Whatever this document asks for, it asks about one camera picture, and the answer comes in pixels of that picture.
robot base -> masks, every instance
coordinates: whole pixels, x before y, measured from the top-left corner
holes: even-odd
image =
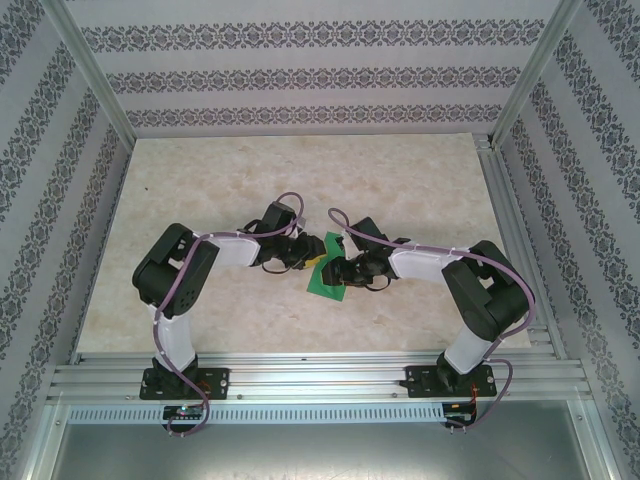
[[[496,389],[493,370],[489,365],[479,365],[449,389],[438,376],[437,365],[410,365],[404,369],[406,380],[400,386],[408,390],[409,398],[454,398],[471,397],[476,388],[477,397],[495,397]]]
[[[207,394],[209,400],[226,400],[229,391],[228,368],[198,368],[197,358],[183,372]],[[141,400],[200,400],[200,395],[154,358],[153,368],[142,375]]]

black mounting plate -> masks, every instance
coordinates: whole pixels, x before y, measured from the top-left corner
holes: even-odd
[[[156,390],[155,387],[149,385],[153,383],[150,380],[155,376],[156,371],[153,368],[147,368],[144,371],[142,384],[140,386],[141,400],[200,400],[200,395],[193,389],[189,389],[189,392],[182,397],[176,397],[175,395]],[[202,388],[203,383],[211,387],[210,391],[208,388],[204,390],[209,400],[226,400],[227,392],[229,391],[229,369],[198,368],[195,383],[196,385],[200,384],[198,385],[200,388]]]
[[[476,387],[478,397],[495,397],[498,394],[489,365],[479,365],[462,377],[462,381],[448,391],[438,378],[436,365],[410,365],[404,369],[406,380],[400,385],[407,388],[409,398],[453,398],[471,397],[471,388]]]

green object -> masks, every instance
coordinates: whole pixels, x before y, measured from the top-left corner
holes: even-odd
[[[315,293],[321,297],[327,297],[341,302],[344,298],[344,292],[347,290],[347,287],[344,285],[332,287],[331,285],[325,285],[322,283],[322,269],[324,266],[336,257],[344,257],[342,248],[340,248],[340,245],[336,242],[336,239],[338,238],[340,238],[340,235],[337,233],[327,232],[327,235],[325,235],[324,244],[327,247],[327,256],[320,260],[313,269],[311,280],[309,280],[309,286],[307,287],[307,292]]]

purple cable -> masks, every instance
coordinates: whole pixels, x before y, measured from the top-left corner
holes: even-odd
[[[510,337],[512,335],[515,335],[518,332],[521,332],[522,330],[527,328],[529,326],[529,324],[531,324],[531,322],[535,318],[535,316],[536,316],[536,302],[535,302],[535,299],[533,298],[533,293],[531,292],[531,289],[529,288],[529,285],[527,285],[526,282],[516,272],[514,272],[510,268],[507,268],[504,265],[502,265],[501,263],[496,262],[495,260],[492,260],[490,258],[484,257],[482,255],[476,255],[475,253],[465,252],[465,251],[462,251],[462,250],[448,249],[448,248],[444,248],[444,247],[435,247],[435,246],[431,246],[431,245],[407,245],[407,244],[389,242],[387,240],[382,240],[380,238],[376,238],[376,237],[373,237],[371,235],[367,235],[366,233],[361,233],[361,232],[358,232],[357,230],[354,230],[353,228],[351,228],[349,226],[349,217],[347,217],[347,214],[344,213],[342,210],[340,210],[338,208],[330,208],[327,213],[329,214],[329,218],[331,220],[333,220],[335,223],[337,223],[340,227],[342,227],[344,230],[349,232],[351,235],[356,235],[356,236],[364,238],[366,240],[369,240],[369,241],[372,241],[372,242],[376,242],[376,243],[379,243],[381,245],[386,245],[387,247],[391,247],[391,248],[402,248],[402,249],[405,249],[405,250],[424,250],[424,251],[427,251],[427,252],[442,253],[442,254],[446,253],[448,255],[456,255],[456,256],[460,256],[460,257],[471,258],[473,260],[486,263],[487,265],[491,265],[492,267],[497,268],[498,270],[506,273],[522,289],[522,291],[524,292],[525,296],[527,297],[527,302],[529,304],[529,312],[527,314],[527,318],[522,323],[522,325],[520,325],[519,327],[516,327],[513,330],[510,330],[510,331],[506,332],[505,334],[500,335],[498,337],[498,339],[493,343],[493,345],[491,345],[489,350],[487,350],[487,352],[484,354],[484,358],[485,358],[485,360],[487,362],[504,363],[509,368],[509,375],[507,376],[507,381],[505,382],[505,385],[504,385],[503,389],[500,391],[500,394],[496,397],[496,399],[491,404],[489,409],[485,412],[485,414],[480,419],[478,419],[475,423],[473,423],[473,426],[479,425],[482,422],[484,422],[484,420],[487,418],[487,416],[495,409],[495,407],[498,405],[498,403],[500,403],[500,400],[502,400],[502,397],[505,396],[505,394],[507,393],[507,389],[509,388],[509,385],[511,385],[511,380],[513,379],[513,366],[511,365],[511,363],[508,360],[504,360],[502,358],[488,359],[488,357],[489,357],[489,355],[491,355],[493,353],[493,351],[496,348],[498,348],[498,345],[500,345],[500,342],[502,342],[502,340],[504,340],[505,338]],[[338,220],[335,217],[334,213],[337,213],[337,214],[341,215],[342,218],[344,219],[344,222]]]
[[[302,213],[304,212],[304,200],[302,199],[302,196],[300,196],[296,192],[286,192],[280,195],[276,199],[276,202],[279,202],[285,197],[296,197],[300,202],[300,209],[298,210],[297,215],[291,221],[291,223],[289,223],[289,225],[285,227],[280,228],[279,230],[275,230],[273,232],[266,232],[266,233],[216,232],[216,233],[205,233],[204,235],[199,236],[196,239],[196,241],[193,242],[193,245],[191,245],[191,248],[189,249],[189,252],[187,253],[186,258],[184,259],[184,262],[180,267],[180,271],[178,272],[178,276],[174,280],[173,285],[171,285],[171,288],[167,292],[167,295],[164,297],[164,300],[162,301],[160,306],[156,309],[156,313],[153,317],[153,341],[156,344],[156,348],[158,349],[158,352],[160,353],[160,356],[162,357],[166,365],[169,367],[169,370],[175,373],[178,376],[178,378],[180,378],[184,383],[186,383],[189,387],[191,387],[198,395],[200,395],[206,411],[205,415],[202,417],[202,421],[198,425],[193,427],[191,430],[177,434],[180,437],[187,437],[189,435],[193,435],[202,427],[204,427],[204,425],[207,423],[209,419],[211,406],[209,405],[209,397],[207,397],[207,394],[204,393],[195,383],[189,380],[178,368],[176,368],[176,366],[173,364],[173,362],[171,362],[171,360],[165,353],[164,348],[162,347],[162,343],[160,342],[160,333],[159,333],[159,329],[160,329],[159,324],[160,324],[160,317],[162,317],[162,312],[164,311],[165,308],[167,308],[167,305],[169,305],[169,302],[175,295],[176,290],[178,290],[178,287],[180,286],[180,283],[182,282],[182,279],[185,276],[187,268],[189,267],[189,264],[191,263],[191,260],[195,255],[198,245],[200,245],[203,241],[209,238],[215,238],[215,237],[227,237],[227,238],[238,237],[238,238],[253,238],[253,239],[266,238],[266,237],[273,237],[276,235],[280,235],[281,233],[286,232],[290,228],[295,228],[299,219],[302,217]],[[176,432],[171,430],[171,424],[173,423],[174,418],[176,417],[170,418],[169,422],[167,423],[167,431],[171,436],[176,435]]]

